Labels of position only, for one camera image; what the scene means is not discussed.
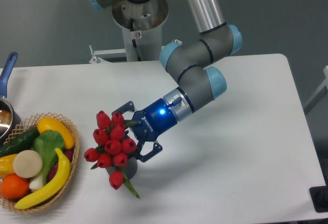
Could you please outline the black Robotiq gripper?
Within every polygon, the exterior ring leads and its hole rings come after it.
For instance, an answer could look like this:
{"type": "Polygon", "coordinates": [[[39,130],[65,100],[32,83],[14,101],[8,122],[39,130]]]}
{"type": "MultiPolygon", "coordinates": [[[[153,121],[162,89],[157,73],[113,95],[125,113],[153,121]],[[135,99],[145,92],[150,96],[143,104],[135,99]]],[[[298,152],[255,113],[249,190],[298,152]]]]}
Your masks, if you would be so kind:
{"type": "Polygon", "coordinates": [[[132,101],[123,104],[111,114],[111,118],[115,117],[115,113],[119,113],[124,120],[132,120],[137,122],[131,127],[134,137],[138,140],[137,149],[134,154],[137,160],[147,162],[162,151],[162,145],[157,142],[157,138],[177,124],[171,108],[176,103],[167,104],[164,99],[160,98],[146,108],[136,111],[132,101]],[[152,150],[146,152],[144,147],[146,142],[152,142],[152,150]]]}

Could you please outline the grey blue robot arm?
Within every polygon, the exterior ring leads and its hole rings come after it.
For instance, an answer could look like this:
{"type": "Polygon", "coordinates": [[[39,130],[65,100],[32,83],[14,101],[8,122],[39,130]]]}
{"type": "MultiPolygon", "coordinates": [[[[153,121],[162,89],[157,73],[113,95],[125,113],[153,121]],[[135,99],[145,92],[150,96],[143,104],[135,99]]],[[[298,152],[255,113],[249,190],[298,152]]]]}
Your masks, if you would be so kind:
{"type": "Polygon", "coordinates": [[[226,24],[217,0],[188,0],[200,39],[187,47],[176,40],[163,46],[162,26],[169,12],[166,0],[89,1],[97,10],[112,9],[122,30],[127,61],[158,60],[177,83],[173,91],[134,112],[132,132],[138,144],[133,156],[145,162],[162,150],[159,135],[226,91],[226,80],[213,64],[242,47],[241,33],[226,24]]]}

